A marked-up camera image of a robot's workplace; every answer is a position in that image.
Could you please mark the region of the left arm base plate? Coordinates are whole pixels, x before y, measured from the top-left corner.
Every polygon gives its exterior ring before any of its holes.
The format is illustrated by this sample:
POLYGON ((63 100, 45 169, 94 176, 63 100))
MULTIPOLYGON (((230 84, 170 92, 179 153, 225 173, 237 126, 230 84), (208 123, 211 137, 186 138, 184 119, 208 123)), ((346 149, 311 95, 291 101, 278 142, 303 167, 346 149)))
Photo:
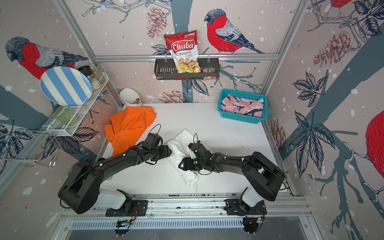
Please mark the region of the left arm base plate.
POLYGON ((119 209, 108 208, 106 217, 144 217, 148 208, 147 200, 128 200, 119 209))

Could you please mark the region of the pink shark print shorts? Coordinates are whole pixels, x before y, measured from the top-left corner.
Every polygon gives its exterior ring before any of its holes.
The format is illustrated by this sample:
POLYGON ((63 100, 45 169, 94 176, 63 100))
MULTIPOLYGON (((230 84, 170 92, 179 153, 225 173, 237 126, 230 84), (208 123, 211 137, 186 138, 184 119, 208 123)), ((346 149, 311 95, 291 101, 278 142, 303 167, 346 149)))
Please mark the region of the pink shark print shorts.
POLYGON ((264 109, 264 99, 257 101, 234 97, 227 94, 220 102, 219 110, 239 115, 261 118, 264 109))

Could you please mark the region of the white cloth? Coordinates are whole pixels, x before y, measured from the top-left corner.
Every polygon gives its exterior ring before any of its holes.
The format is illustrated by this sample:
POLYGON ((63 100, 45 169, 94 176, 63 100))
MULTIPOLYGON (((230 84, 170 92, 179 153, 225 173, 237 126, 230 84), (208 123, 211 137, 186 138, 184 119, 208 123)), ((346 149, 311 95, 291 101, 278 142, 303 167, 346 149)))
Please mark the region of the white cloth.
POLYGON ((178 175, 182 178, 182 183, 190 187, 197 187, 200 175, 195 171, 183 171, 179 169, 179 164, 186 157, 195 159, 196 156, 189 149, 190 143, 196 143, 197 138, 194 137, 187 129, 182 130, 175 138, 170 140, 167 145, 172 151, 172 154, 166 158, 168 162, 174 167, 178 175))

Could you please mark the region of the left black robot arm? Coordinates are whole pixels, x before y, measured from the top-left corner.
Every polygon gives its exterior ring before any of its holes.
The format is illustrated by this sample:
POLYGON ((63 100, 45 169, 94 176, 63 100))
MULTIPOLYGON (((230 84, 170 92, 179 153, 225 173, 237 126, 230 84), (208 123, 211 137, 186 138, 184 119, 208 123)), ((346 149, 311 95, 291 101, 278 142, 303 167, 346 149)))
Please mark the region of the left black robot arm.
POLYGON ((158 134, 148 134, 145 141, 130 147, 125 152, 100 159, 94 163, 78 162, 73 165, 70 174, 58 192, 60 204, 83 214, 96 203, 101 184, 109 177, 136 165, 147 163, 155 165, 158 160, 170 157, 172 150, 163 145, 158 134))

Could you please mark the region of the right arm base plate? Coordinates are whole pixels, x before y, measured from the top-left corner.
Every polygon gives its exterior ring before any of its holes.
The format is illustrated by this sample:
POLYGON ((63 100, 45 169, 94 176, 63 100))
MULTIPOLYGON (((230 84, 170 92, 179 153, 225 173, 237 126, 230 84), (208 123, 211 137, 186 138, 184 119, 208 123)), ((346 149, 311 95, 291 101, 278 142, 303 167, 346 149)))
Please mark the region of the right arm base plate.
POLYGON ((248 206, 240 199, 226 199, 224 210, 229 216, 266 215, 267 210, 264 201, 257 203, 254 207, 248 206))

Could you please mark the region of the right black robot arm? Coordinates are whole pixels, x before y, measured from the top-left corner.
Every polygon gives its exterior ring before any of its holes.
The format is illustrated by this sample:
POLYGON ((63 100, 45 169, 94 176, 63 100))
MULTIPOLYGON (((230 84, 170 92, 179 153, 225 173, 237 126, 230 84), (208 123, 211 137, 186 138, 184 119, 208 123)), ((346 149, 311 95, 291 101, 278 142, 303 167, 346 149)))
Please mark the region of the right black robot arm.
POLYGON ((200 141, 189 144, 189 149, 195 157, 183 158, 178 165, 180 170, 243 175, 263 200, 275 201, 286 178, 285 173, 260 152, 244 157, 211 153, 200 141))

